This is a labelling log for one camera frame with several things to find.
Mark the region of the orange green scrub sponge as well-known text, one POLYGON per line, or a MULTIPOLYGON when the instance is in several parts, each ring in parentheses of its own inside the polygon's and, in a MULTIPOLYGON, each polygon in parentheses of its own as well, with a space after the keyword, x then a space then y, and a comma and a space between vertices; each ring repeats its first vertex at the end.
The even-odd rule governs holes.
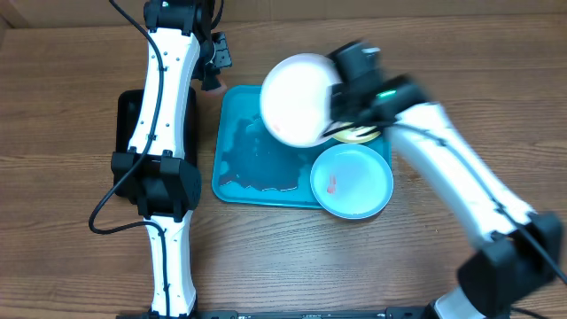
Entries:
POLYGON ((205 79, 201 85, 201 90, 208 96, 221 96, 227 90, 225 81, 219 76, 205 79))

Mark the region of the white plate with red stain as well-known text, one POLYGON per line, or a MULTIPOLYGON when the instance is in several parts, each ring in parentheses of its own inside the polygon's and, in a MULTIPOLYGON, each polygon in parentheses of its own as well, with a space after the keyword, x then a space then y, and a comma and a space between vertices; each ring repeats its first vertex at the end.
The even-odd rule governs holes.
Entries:
POLYGON ((333 127, 330 119, 332 86, 340 78, 323 55, 301 53, 277 64, 260 90, 260 114, 268 132, 295 148, 323 144, 333 127))

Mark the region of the light blue plate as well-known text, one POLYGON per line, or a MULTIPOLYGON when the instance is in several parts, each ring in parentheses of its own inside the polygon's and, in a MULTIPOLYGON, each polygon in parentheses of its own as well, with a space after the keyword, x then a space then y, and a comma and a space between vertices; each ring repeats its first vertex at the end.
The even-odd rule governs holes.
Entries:
POLYGON ((387 206, 393 175, 383 156, 371 148, 338 144, 315 160, 310 185, 324 210, 342 219, 362 220, 387 206))

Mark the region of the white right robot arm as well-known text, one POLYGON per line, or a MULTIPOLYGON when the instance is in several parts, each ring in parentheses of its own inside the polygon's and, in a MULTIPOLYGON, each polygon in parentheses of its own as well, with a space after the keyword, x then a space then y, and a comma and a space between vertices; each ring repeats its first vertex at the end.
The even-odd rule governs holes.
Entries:
POLYGON ((557 215, 537 213, 502 183, 441 103, 407 74, 385 79, 379 50, 367 43, 348 43, 328 57, 339 76, 330 93, 332 121, 381 132, 454 212, 476 251, 459 267, 458 287, 423 317, 507 318, 516 302, 566 278, 557 215))

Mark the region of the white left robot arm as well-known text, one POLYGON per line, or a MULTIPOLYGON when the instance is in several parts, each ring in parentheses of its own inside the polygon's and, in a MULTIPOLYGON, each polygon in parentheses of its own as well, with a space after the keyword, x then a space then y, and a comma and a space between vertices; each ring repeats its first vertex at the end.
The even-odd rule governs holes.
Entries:
POLYGON ((154 293, 145 318, 191 318, 190 219, 202 178, 197 168, 198 108, 191 82, 205 91, 232 61, 215 32, 224 3, 148 1, 138 27, 148 43, 144 88, 120 97, 114 194, 135 205, 151 246, 154 293))

